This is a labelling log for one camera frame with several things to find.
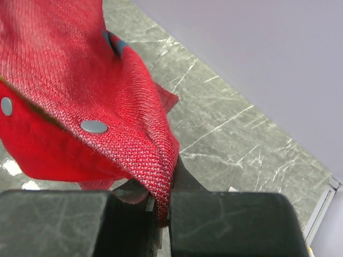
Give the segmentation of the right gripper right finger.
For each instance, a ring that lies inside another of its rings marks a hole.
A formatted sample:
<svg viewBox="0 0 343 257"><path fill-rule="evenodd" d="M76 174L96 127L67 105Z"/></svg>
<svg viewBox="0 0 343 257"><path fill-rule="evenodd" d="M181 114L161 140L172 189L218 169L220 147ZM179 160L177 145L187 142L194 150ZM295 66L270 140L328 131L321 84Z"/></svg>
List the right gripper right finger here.
<svg viewBox="0 0 343 257"><path fill-rule="evenodd" d="M172 256L307 256L296 212L279 193L211 192L177 161L169 213Z"/></svg>

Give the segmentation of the red pillowcase grey print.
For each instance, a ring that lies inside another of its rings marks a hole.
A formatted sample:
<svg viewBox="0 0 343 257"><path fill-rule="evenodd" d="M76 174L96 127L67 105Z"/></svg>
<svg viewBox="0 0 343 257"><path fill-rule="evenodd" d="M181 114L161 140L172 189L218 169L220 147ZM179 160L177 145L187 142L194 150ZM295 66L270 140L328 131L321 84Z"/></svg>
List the red pillowcase grey print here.
<svg viewBox="0 0 343 257"><path fill-rule="evenodd" d="M34 179L138 180L167 225L178 97L106 29L101 1L1 1L1 142Z"/></svg>

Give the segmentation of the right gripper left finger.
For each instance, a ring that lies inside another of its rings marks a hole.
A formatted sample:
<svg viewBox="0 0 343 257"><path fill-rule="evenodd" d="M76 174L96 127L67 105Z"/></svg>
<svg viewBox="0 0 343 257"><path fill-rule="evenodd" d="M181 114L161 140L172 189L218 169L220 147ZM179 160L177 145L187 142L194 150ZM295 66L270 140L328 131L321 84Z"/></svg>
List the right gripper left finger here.
<svg viewBox="0 0 343 257"><path fill-rule="evenodd" d="M113 191L1 194L1 256L156 256L154 199L137 181Z"/></svg>

